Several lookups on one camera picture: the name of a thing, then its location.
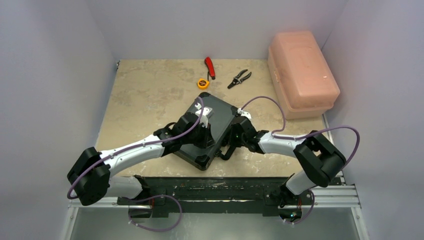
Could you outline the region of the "black poker case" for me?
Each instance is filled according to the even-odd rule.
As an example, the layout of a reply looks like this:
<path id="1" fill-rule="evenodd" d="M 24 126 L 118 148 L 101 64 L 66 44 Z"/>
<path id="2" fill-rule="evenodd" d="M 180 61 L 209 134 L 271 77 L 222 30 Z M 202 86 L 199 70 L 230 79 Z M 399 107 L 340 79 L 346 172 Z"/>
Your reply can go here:
<path id="1" fill-rule="evenodd" d="M 209 126 L 200 126 L 190 132 L 197 134 L 201 144 L 184 144 L 174 154 L 197 169 L 205 171 L 223 146 L 238 108 L 208 92 L 202 92 L 198 96 L 202 98 L 204 106 L 210 108 L 207 114 Z"/>

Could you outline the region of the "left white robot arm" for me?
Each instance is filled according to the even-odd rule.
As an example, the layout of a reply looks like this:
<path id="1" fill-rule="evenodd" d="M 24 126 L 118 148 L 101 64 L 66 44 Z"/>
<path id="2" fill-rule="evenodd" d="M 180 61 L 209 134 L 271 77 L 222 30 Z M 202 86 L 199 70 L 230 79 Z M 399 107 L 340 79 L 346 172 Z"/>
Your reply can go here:
<path id="1" fill-rule="evenodd" d="M 208 110 L 185 113 L 173 127 L 166 125 L 142 140 L 112 150 L 86 148 L 66 176 L 71 184 L 66 197 L 92 205 L 112 190 L 116 175 L 129 167 L 173 154 L 184 145 L 208 148 L 214 143 L 210 115 Z"/>

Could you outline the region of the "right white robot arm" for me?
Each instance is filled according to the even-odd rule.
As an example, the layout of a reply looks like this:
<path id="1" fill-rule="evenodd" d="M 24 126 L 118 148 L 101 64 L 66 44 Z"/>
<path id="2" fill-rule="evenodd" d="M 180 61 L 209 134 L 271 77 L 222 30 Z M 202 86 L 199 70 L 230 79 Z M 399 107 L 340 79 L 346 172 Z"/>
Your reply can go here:
<path id="1" fill-rule="evenodd" d="M 288 204 L 313 187 L 327 187 L 342 170 L 346 157 L 319 131 L 307 135 L 273 135 L 256 130 L 245 116 L 236 117 L 230 124 L 228 144 L 245 147 L 258 154 L 279 154 L 296 158 L 302 170 L 292 175 L 280 187 L 280 196 Z"/>

